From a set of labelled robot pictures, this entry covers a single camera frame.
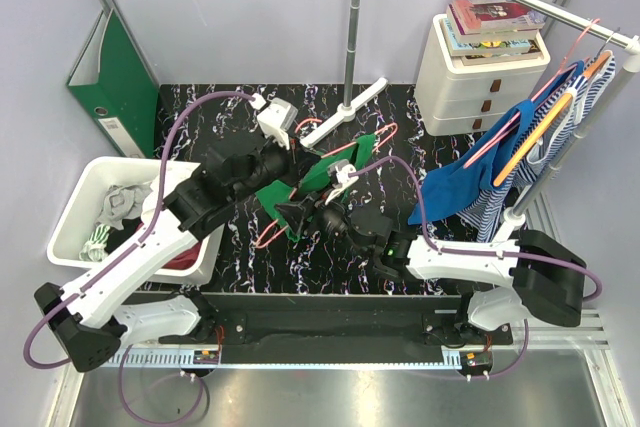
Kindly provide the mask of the green tank top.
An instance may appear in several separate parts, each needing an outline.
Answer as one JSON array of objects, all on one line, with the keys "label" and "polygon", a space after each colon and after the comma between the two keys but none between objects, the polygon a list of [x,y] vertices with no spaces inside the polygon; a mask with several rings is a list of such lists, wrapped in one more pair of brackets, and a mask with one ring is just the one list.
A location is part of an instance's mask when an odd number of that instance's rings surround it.
[{"label": "green tank top", "polygon": [[328,168],[334,162],[346,159],[356,169],[363,168],[372,157],[376,142],[377,136],[375,134],[361,135],[349,145],[342,146],[340,151],[335,151],[332,155],[323,156],[298,185],[291,187],[282,181],[276,180],[269,186],[259,190],[255,196],[263,209],[273,221],[277,222],[280,228],[287,226],[285,235],[288,239],[292,242],[297,242],[301,235],[294,232],[276,209],[276,206],[287,202],[302,201],[310,194],[324,192],[331,184]]}]

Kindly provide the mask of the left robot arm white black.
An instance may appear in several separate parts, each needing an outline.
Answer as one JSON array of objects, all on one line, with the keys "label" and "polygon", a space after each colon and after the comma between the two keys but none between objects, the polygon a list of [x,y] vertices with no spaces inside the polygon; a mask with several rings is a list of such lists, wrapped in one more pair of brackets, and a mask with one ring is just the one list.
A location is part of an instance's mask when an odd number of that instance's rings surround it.
[{"label": "left robot arm white black", "polygon": [[160,191],[152,219],[125,241],[103,266],[57,286],[45,283],[34,294],[42,318],[23,345],[25,362],[47,364],[31,353],[35,337],[49,328],[65,362],[89,372],[123,346],[166,336],[188,336],[196,343],[215,333],[214,310],[197,295],[129,305],[127,299],[176,256],[205,240],[232,216],[236,204],[276,180],[296,184],[305,174],[301,149],[273,140],[244,153],[210,151],[190,176],[170,192]]}]

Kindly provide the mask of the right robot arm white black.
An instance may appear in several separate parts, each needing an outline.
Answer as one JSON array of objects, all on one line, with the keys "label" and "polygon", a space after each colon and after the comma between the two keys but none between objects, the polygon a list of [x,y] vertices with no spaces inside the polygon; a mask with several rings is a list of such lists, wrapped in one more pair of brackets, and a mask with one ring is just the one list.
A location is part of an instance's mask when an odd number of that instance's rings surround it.
[{"label": "right robot arm white black", "polygon": [[339,239],[394,282],[444,278],[491,285],[461,303],[453,322],[463,342],[476,343],[489,331],[528,318],[558,327],[581,323],[586,264],[543,232],[526,230],[493,243],[427,242],[395,230],[374,209],[349,212],[337,201],[305,199],[279,203],[275,210],[294,233]]}]

